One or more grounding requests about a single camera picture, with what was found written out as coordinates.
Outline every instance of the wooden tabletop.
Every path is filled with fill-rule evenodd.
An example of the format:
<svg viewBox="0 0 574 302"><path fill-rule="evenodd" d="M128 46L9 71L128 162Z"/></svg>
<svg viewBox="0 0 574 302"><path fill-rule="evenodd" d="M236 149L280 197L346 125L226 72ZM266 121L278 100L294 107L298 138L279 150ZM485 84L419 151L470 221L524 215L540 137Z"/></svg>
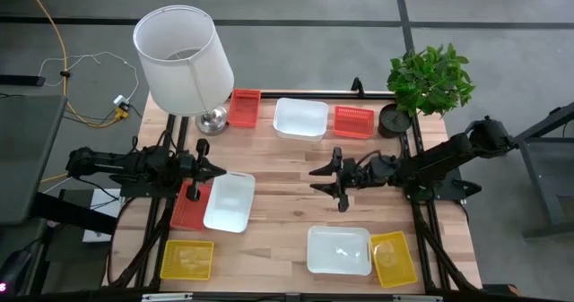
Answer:
<svg viewBox="0 0 574 302"><path fill-rule="evenodd" d="M332 131L335 105L368 108L378 113L387 102L323 100L329 105L327 133L320 142L304 142L277 136L273 128L276 101L261 100L256 128L230 126L221 135L206 137L211 144L208 158L213 164L229 171L252 174L256 179L247 230L234 234L210 229L203 232L172 229L170 239L213 241L213 268L210 280L163 280L161 290L423 293L413 213L401 189L385 186L349 190L350 208L340 213L335 200L309 187L309 183L330 182L329 177L309 176L309 171L326 165L335 146L343 149L345 158L358 159L372 150L399 155L397 139L375 136L358 140L335 136ZM167 116L149 97L139 133L140 146L157 142ZM447 140L445 126L439 116L420 116L420 125L425 149ZM178 127L176 122L174 138ZM186 148L193 152L197 139L202 137L205 136L197 131L193 120L190 121ZM445 250L466 278L481 287L465 214L453 203L436 204ZM149 199L134 200L119 222L112 250L113 279L126 268L142 244L149 205ZM307 234L315 225L362 227L371 235L403 231L419 281L383 289L378 284L374 267L369 276L311 273L306 264ZM154 248L150 259L152 266L155 254ZM436 260L430 248L429 256L433 279L439 285Z"/></svg>

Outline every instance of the gray floor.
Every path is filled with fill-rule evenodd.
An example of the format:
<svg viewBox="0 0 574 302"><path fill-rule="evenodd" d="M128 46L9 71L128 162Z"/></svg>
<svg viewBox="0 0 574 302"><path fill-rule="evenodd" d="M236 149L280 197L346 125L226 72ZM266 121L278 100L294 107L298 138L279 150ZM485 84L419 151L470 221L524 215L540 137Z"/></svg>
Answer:
<svg viewBox="0 0 574 302"><path fill-rule="evenodd" d="M398 21L396 0L43 0L54 16L141 17L165 4L191 4L214 19ZM426 22L574 22L574 0L406 0L411 21ZM0 15L41 16L32 0L0 0ZM41 61L61 55L55 35L44 24L5 24L0 30L0 73L35 74ZM61 25L68 54L111 51L140 68L130 26ZM347 90L358 75L369 90L384 90L388 59L404 53L400 28L219 27L238 87L259 89ZM484 115L503 121L517 134L557 106L574 100L570 79L574 30L425 30L413 29L418 49L452 41L471 60L468 72L477 89L471 103L446 115L450 134ZM57 81L60 66L44 74ZM134 103L144 106L147 85ZM85 115L104 116L111 101L126 95L133 74L121 62L90 59L73 70L70 100ZM2 88L2 92L23 92ZM43 87L26 93L58 93ZM125 151L137 134L132 117L110 129L92 130L64 121L46 176L63 172L67 153L88 145ZM574 126L566 130L574 135ZM463 166L465 179L483 185L469 200L474 247L485 283L513 283L528 296L574 299L574 237L525 242L521 232L545 224L539 198L530 186L518 152L505 158L475 160ZM112 186L105 177L93 180ZM84 188L73 182L66 187ZM34 233L29 231L30 238ZM9 240L3 238L1 248ZM66 289L63 284L54 289Z"/></svg>

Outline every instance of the red plastic basket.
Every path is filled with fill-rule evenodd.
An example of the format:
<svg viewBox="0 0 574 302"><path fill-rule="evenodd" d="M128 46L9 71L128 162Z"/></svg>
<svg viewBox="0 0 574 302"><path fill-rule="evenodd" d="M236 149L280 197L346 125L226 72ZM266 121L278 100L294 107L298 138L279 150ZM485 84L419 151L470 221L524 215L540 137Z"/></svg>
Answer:
<svg viewBox="0 0 574 302"><path fill-rule="evenodd" d="M181 185L170 225L179 229L203 230L205 209L207 209L207 203L209 202L209 194L212 192L212 185L199 186L200 196L198 202L192 202L186 198L189 186L191 186L189 181Z"/></svg>
<svg viewBox="0 0 574 302"><path fill-rule="evenodd" d="M374 134L374 117L370 109L335 106L335 135L368 139Z"/></svg>
<svg viewBox="0 0 574 302"><path fill-rule="evenodd" d="M255 127L259 116L259 100L261 91L234 90L227 121L232 126Z"/></svg>

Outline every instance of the yellow plastic basket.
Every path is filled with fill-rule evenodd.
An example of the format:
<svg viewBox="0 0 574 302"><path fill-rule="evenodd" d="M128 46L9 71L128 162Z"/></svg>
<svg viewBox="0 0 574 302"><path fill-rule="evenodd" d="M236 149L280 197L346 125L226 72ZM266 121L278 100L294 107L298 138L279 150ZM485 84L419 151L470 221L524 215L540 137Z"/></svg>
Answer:
<svg viewBox="0 0 574 302"><path fill-rule="evenodd" d="M381 287L392 288L417 281L402 231L372 236L370 249Z"/></svg>
<svg viewBox="0 0 574 302"><path fill-rule="evenodd" d="M160 277L164 280L209 280L212 261L213 242L168 240Z"/></svg>

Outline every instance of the green plant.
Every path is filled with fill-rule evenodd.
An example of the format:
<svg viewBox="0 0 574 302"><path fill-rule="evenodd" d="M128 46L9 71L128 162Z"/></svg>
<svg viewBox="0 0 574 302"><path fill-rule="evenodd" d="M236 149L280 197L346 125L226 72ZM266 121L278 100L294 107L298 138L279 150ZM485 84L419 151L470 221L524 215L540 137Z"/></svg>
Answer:
<svg viewBox="0 0 574 302"><path fill-rule="evenodd" d="M430 115L445 115L460 102L466 105L474 90L468 73L461 65L468 64L464 56L457 56L452 43L443 52L439 48L427 47L421 53L409 51L403 59L391 59L393 69L387 85L396 95L397 110L409 116L417 114L417 109Z"/></svg>

